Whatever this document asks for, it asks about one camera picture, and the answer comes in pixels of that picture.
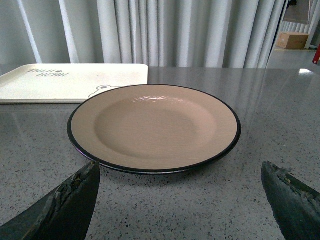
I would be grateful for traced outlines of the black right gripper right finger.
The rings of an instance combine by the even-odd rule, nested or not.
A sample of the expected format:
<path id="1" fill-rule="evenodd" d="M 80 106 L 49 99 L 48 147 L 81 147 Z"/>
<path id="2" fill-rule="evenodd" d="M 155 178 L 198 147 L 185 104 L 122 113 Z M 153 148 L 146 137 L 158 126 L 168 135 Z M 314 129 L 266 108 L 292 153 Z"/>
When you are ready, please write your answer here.
<path id="1" fill-rule="evenodd" d="M 318 240 L 320 193 L 269 161 L 262 163 L 261 180 L 284 238 Z"/>

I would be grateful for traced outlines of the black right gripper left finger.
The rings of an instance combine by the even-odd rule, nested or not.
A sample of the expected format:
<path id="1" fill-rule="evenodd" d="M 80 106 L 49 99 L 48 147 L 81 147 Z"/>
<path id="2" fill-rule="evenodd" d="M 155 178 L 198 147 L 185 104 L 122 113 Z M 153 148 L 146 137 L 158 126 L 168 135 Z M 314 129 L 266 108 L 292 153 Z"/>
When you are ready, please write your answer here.
<path id="1" fill-rule="evenodd" d="M 89 163 L 0 228 L 2 240 L 84 240 L 100 186 L 100 166 Z"/>

